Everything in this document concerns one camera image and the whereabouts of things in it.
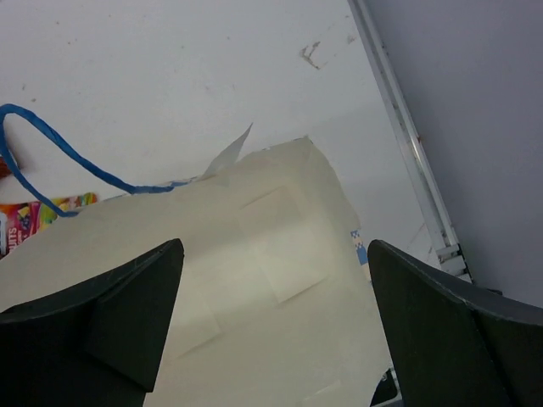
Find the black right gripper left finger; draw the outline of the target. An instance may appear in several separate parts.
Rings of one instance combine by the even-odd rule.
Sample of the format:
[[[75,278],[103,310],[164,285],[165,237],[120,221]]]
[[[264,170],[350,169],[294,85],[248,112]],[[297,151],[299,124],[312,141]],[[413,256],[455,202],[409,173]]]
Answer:
[[[172,239],[1,313],[3,406],[141,406],[153,392],[182,277]]]

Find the colourful fruit candy bag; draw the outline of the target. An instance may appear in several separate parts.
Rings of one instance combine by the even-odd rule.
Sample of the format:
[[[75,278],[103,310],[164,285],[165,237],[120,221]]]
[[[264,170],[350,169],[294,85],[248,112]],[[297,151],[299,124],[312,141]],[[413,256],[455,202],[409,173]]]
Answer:
[[[98,201],[95,193],[67,198],[54,198],[52,202],[65,212],[79,209]],[[15,250],[24,240],[47,229],[59,216],[47,205],[29,203],[1,205],[1,257]]]

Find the checkered paper bag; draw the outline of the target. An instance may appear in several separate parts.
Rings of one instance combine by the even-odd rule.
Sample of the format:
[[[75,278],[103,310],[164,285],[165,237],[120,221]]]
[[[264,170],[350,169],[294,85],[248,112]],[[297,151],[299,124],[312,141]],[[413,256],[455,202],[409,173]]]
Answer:
[[[147,406],[368,406],[389,351],[359,220],[308,138],[169,192],[56,220],[1,262],[1,306],[105,276],[171,242],[179,282]]]

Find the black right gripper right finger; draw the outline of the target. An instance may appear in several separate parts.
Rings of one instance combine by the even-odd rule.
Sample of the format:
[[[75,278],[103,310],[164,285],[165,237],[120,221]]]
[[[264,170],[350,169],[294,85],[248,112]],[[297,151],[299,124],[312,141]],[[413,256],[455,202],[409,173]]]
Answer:
[[[542,310],[382,240],[372,288],[406,406],[540,406]]]

